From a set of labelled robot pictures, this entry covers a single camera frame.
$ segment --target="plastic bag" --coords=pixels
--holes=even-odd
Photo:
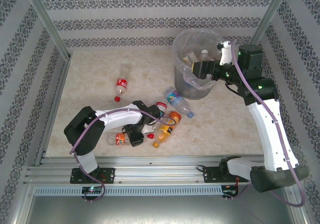
[[[176,36],[172,44],[174,65],[183,74],[186,83],[198,90],[210,89],[213,86],[214,81],[209,77],[206,80],[196,78],[192,73],[192,64],[185,63],[183,59],[191,52],[198,57],[202,50],[207,50],[211,58],[220,59],[217,44],[221,42],[222,38],[208,28],[191,28]]]

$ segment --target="white floor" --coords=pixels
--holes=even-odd
[[[114,101],[114,85],[123,64],[131,66],[128,87],[122,100]],[[64,128],[85,106],[110,110],[141,100],[147,106],[162,100],[163,92],[174,87],[174,61],[170,50],[77,51],[70,68],[55,118],[47,157],[67,157],[71,145]],[[107,145],[102,134],[96,156],[209,156],[263,154],[254,120],[241,97],[218,81],[201,100],[187,100],[195,113],[182,116],[170,139],[159,148],[145,138],[137,147]]]

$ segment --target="wall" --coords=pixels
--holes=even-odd
[[[283,0],[261,40],[292,150],[310,169],[303,184],[312,223],[320,223],[319,25],[319,0]]]
[[[64,60],[29,0],[0,2],[0,224],[44,137]]]
[[[249,39],[271,0],[42,0],[75,50],[171,48],[188,28]]]

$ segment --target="blue bottle label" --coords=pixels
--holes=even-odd
[[[174,92],[171,92],[166,99],[172,105],[180,97],[179,93],[175,90]]]

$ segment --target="transparent plastic bin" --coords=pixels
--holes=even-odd
[[[202,50],[207,50],[211,58],[220,59],[217,44],[222,41],[215,31],[207,28],[191,28],[176,36],[172,44],[174,85],[181,96],[198,100],[210,93],[214,81],[210,78],[196,78],[192,73],[192,64],[185,63],[183,58],[190,52],[194,52],[198,57]]]

